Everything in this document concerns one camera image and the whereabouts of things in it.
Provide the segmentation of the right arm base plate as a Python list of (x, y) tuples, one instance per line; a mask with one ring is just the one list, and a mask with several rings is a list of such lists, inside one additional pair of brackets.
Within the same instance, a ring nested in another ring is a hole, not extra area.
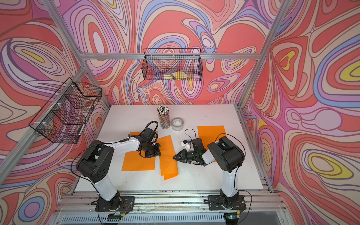
[(242, 212), (247, 209), (244, 196), (239, 194), (233, 197), (208, 196), (207, 199), (204, 199), (204, 203), (208, 204), (210, 211), (236, 210)]

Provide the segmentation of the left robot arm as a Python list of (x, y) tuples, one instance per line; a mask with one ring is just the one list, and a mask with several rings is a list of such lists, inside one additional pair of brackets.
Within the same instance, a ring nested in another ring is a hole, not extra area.
[(142, 158), (161, 156), (157, 134), (158, 122), (149, 122), (138, 135), (128, 135), (127, 138), (115, 142), (95, 140), (84, 151), (77, 162), (76, 169), (88, 178), (98, 192), (100, 199), (110, 202), (115, 200), (118, 190), (108, 177), (108, 170), (115, 155), (128, 152), (138, 152)]

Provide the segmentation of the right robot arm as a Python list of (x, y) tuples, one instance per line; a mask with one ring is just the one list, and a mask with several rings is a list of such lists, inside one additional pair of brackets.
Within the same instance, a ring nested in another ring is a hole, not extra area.
[(221, 133), (216, 140), (206, 147), (202, 139), (195, 138), (182, 142), (184, 149), (173, 156), (173, 159), (184, 164), (207, 166), (216, 162), (223, 170), (223, 183), (220, 194), (227, 199), (239, 194), (237, 189), (237, 170), (246, 158), (244, 145), (233, 135)]

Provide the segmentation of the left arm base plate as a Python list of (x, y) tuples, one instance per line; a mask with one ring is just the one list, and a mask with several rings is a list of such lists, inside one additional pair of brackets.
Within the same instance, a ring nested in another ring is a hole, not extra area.
[(131, 212), (134, 208), (134, 196), (115, 196), (112, 200), (106, 201), (99, 197), (96, 204), (96, 212)]

